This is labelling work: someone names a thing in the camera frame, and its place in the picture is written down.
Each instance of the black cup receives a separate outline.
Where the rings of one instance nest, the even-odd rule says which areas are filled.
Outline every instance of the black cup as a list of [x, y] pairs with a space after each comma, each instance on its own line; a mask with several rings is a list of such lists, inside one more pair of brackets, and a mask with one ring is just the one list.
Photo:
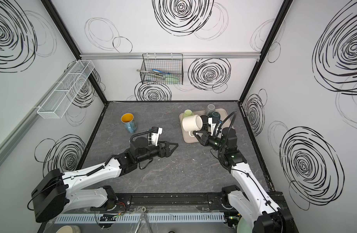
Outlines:
[[208, 131], [208, 118], [209, 116], [207, 115], [201, 115], [200, 118], [203, 121], [203, 126], [200, 130]]

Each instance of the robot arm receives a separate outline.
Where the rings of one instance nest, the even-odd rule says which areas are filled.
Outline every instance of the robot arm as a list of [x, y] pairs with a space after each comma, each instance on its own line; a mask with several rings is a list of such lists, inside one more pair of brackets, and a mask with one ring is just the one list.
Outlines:
[[[121, 154], [110, 156], [104, 163], [64, 173], [59, 169], [50, 171], [31, 194], [36, 222], [48, 221], [62, 212], [76, 208], [114, 208], [117, 197], [110, 186], [92, 190], [83, 188], [128, 174], [137, 169], [139, 163], [146, 160], [150, 163], [155, 156], [171, 156], [178, 144], [158, 141], [161, 133], [162, 128], [152, 127], [146, 132], [133, 135], [130, 148]], [[148, 138], [138, 137], [144, 134], [148, 134]]]
[[[223, 123], [231, 116], [233, 118], [230, 126], [222, 129], [221, 138], [217, 137]], [[252, 173], [245, 157], [237, 149], [237, 136], [231, 128], [235, 117], [236, 113], [232, 112], [221, 124], [212, 124], [211, 132], [193, 132], [200, 144], [218, 151], [220, 164], [233, 175], [244, 191], [243, 193], [236, 186], [223, 188], [223, 206], [234, 207], [253, 229], [252, 232], [288, 232], [293, 226], [292, 215], [288, 210], [281, 210], [269, 197]]]

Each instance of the white mug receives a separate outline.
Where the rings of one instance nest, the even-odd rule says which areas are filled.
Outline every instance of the white mug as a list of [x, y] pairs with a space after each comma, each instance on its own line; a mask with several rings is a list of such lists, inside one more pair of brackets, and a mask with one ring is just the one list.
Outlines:
[[182, 120], [182, 128], [184, 128], [186, 132], [189, 132], [190, 137], [195, 137], [193, 131], [200, 130], [202, 126], [203, 121], [199, 115], [188, 116]]

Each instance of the red wire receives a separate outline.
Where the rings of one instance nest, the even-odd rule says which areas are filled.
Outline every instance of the red wire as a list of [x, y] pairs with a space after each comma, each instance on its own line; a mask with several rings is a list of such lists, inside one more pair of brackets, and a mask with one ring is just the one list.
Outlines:
[[125, 204], [123, 202], [118, 202], [117, 204], [124, 206], [124, 213], [125, 213], [125, 211], [127, 210], [127, 208], [125, 207]]

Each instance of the marble pattern surface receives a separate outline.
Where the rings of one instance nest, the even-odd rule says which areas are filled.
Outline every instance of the marble pattern surface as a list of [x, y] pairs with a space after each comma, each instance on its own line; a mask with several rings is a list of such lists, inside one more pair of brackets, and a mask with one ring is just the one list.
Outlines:
[[136, 169], [124, 176], [104, 180], [89, 188], [111, 185], [116, 193], [180, 193], [220, 192], [222, 187], [228, 185], [239, 186], [232, 175], [211, 155], [210, 147], [204, 147], [199, 143], [189, 144], [183, 140], [179, 115], [185, 109], [203, 110], [208, 104], [223, 108], [228, 114], [236, 111], [238, 115], [234, 128], [238, 137], [238, 149], [247, 159], [261, 185], [268, 190], [236, 102], [110, 103], [83, 168], [102, 163], [110, 155], [119, 154], [129, 147], [131, 134], [120, 121], [125, 113], [134, 115], [138, 123], [137, 133], [158, 126], [163, 128], [159, 140], [176, 142], [179, 146], [168, 158], [155, 157], [144, 170]]

